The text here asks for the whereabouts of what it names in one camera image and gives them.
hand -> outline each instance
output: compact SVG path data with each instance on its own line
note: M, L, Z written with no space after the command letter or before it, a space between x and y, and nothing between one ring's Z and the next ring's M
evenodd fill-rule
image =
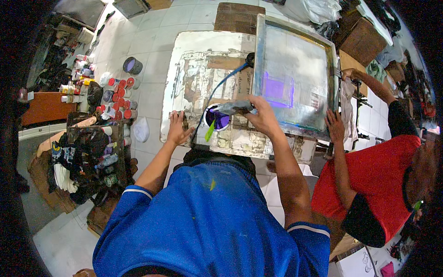
M326 126L329 129L329 137L331 138L332 143L334 144L342 144L345 139L345 126L342 122L342 117L338 113L338 110L335 113L332 110L326 111L327 117L325 117Z
M243 116L247 118L259 132L262 132L270 139L273 139L275 135L280 133L284 135L269 103L261 96L248 95L248 99L257 109L257 114L247 113Z
M183 131L183 111L180 112L180 115L177 114L177 111L173 111L169 115L169 120L171 123L169 124L166 142L170 141L178 146L189 138L195 128L192 127L187 131Z
M348 68L348 69L344 69L342 70L342 80L346 81L346 77L349 77L349 79L354 80L357 78L356 76L356 72L358 70L354 69L354 68Z

yellow paint stain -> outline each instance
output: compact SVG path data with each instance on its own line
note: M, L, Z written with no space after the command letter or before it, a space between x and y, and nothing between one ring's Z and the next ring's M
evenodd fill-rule
M209 191L212 191L214 188L215 188L215 181L214 179L212 179L211 188L209 189Z

black sleeve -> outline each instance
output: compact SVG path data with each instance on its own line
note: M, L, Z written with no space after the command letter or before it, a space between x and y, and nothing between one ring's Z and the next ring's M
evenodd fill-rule
M412 122L411 116L404 110L398 100L392 101L389 105L388 126L391 130L391 137L399 135L414 135L418 137L417 129Z
M371 212L364 196L359 193L355 195L342 222L342 229L368 246L380 248L385 245L385 231Z

red shirt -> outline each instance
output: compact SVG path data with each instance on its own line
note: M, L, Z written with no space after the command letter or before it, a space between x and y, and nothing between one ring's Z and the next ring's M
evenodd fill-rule
M364 195L371 212L385 231L388 242L411 213L403 199L403 176L420 138L401 135L384 143L346 154L351 188ZM328 161L314 188L311 208L327 218L342 221L346 208L335 183L334 161Z

metal frame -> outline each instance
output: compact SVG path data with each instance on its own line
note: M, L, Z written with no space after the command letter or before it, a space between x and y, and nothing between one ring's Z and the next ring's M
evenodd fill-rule
M264 72L264 51L265 51L265 27L266 25L271 25L274 27L281 28L283 30L289 31L291 33L300 35L306 39L311 40L314 43L320 44L325 47L326 50L326 58L327 63L330 69L334 69L338 67L338 58L335 51L335 45L310 30L301 29L299 26L289 23L287 21L280 20L275 17L266 16L263 14L257 15L257 32L256 32L256 52L255 52L255 65L254 65L254 78L251 84L252 94L253 95L261 95L262 91L262 76ZM333 73L333 70L330 70L330 74L328 75L328 97L327 103L328 108L336 110L338 109L338 84L339 77ZM320 140L329 141L329 133L325 126L322 130L312 130L305 129L303 127L296 126L291 123L283 123L280 122L280 127L285 133L299 135L303 137L311 137Z

